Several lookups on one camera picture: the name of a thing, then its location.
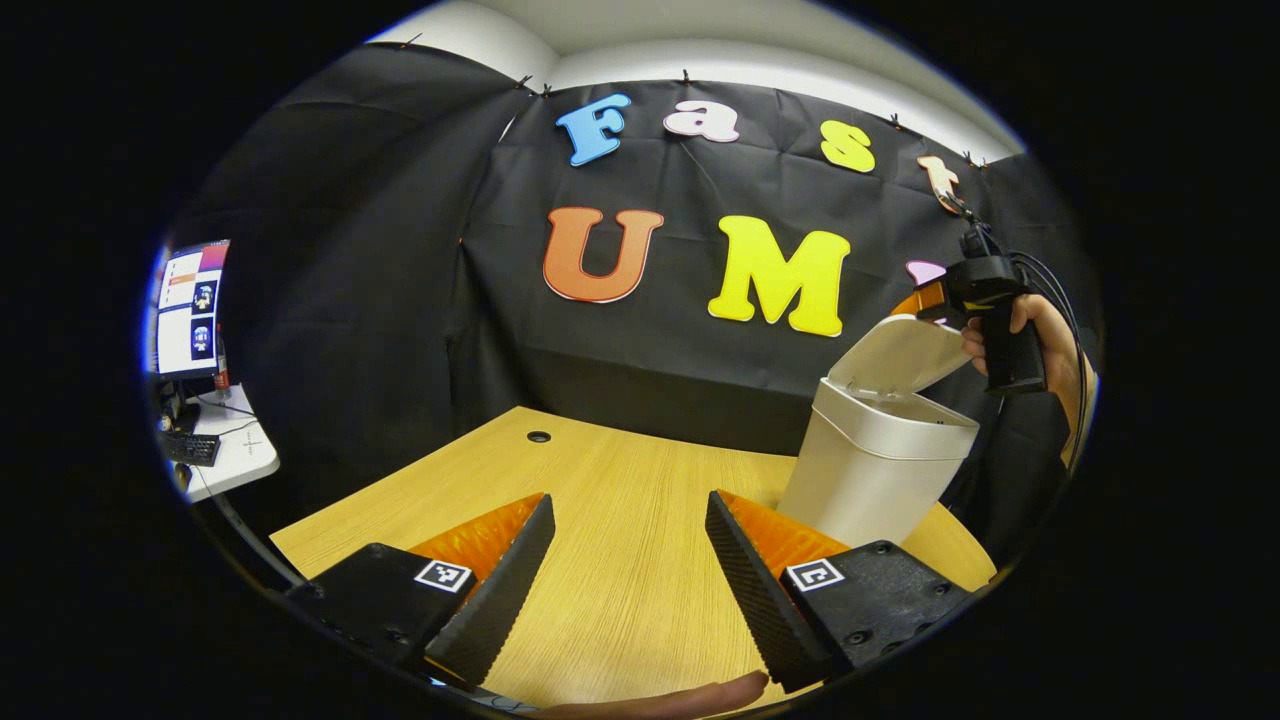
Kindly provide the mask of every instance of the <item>fisheye lens view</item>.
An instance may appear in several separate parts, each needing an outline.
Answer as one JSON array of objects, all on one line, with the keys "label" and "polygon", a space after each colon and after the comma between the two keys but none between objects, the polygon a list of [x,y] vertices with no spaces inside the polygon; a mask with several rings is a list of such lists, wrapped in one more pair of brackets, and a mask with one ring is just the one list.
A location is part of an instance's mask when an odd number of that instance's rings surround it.
[{"label": "fisheye lens view", "polygon": [[1105,377],[1016,129],[817,1],[425,4],[168,219],[156,464],[315,632],[476,712],[750,716],[928,653]]}]

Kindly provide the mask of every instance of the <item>yellow letter m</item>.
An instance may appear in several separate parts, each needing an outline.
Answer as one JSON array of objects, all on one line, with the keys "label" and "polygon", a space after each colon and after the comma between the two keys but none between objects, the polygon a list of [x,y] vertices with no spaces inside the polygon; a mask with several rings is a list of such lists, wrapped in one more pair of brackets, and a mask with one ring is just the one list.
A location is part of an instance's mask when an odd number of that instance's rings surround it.
[{"label": "yellow letter m", "polygon": [[748,300],[748,287],[755,283],[760,310],[771,324],[777,323],[800,293],[800,302],[787,315],[792,328],[836,337],[844,325],[836,309],[840,300],[840,269],[849,255],[849,241],[829,232],[814,231],[791,255],[782,250],[768,223],[745,215],[726,215],[719,228],[728,236],[728,259],[719,297],[707,310],[727,320],[750,320],[755,307]]}]

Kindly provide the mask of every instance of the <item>trash can lid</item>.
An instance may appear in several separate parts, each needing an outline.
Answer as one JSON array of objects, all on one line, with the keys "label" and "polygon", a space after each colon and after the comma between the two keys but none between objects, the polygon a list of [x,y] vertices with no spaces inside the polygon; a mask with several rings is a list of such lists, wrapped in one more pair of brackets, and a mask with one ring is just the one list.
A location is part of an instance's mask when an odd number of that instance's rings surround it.
[{"label": "trash can lid", "polygon": [[910,395],[941,380],[970,360],[960,331],[890,315],[845,352],[827,379],[851,391]]}]

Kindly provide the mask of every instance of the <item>blue letter f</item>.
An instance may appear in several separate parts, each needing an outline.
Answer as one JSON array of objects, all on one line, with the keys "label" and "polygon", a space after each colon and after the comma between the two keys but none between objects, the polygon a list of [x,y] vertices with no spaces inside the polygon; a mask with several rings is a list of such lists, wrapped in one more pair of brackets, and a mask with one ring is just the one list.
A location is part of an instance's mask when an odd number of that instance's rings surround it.
[{"label": "blue letter f", "polygon": [[[622,113],[614,108],[626,108],[630,104],[631,99],[626,95],[613,94],[561,115],[556,124],[568,131],[568,138],[573,143],[573,156],[568,159],[568,164],[576,168],[617,150],[622,142],[616,137],[607,137],[604,131],[622,129]],[[600,113],[600,117],[595,117],[596,113]]]}]

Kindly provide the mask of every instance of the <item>desk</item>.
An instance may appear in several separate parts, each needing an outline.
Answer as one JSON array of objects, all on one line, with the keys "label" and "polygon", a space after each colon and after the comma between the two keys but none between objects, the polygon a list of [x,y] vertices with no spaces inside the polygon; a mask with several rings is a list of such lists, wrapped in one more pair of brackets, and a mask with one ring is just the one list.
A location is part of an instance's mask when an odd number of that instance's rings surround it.
[{"label": "desk", "polygon": [[[707,497],[776,506],[795,461],[517,407],[271,539],[314,578],[366,543],[407,550],[549,492],[556,537],[484,688],[540,707],[654,696],[764,669],[707,538]],[[902,546],[965,588],[996,573],[941,506]],[[785,697],[769,684],[755,705]]]},{"label": "desk", "polygon": [[255,418],[247,415],[253,407],[248,404],[243,386],[232,386],[232,396],[219,398],[215,392],[187,398],[187,404],[200,405],[200,418],[192,429],[196,434],[220,436],[221,445],[218,448],[218,457],[212,468],[191,465],[191,482],[187,483],[186,493],[188,502],[212,498],[214,505],[221,511],[227,521],[236,528],[241,538],[266,561],[276,573],[284,577],[291,584],[301,585],[302,578],[280,562],[275,555],[262,544],[262,541],[248,529],[232,503],[223,496],[224,492],[251,483],[259,478],[265,478],[280,468],[280,457],[275,452],[275,446],[266,438],[262,425]]},{"label": "desk", "polygon": [[212,468],[192,466],[191,483],[187,487],[187,500],[191,502],[251,483],[280,468],[280,457],[262,432],[262,425],[244,414],[253,411],[244,388],[232,386],[230,391],[232,396],[227,400],[219,400],[214,392],[201,395],[198,398],[187,398],[188,405],[200,405],[200,419],[196,420],[193,430],[196,434],[227,433],[221,436],[221,446]]}]

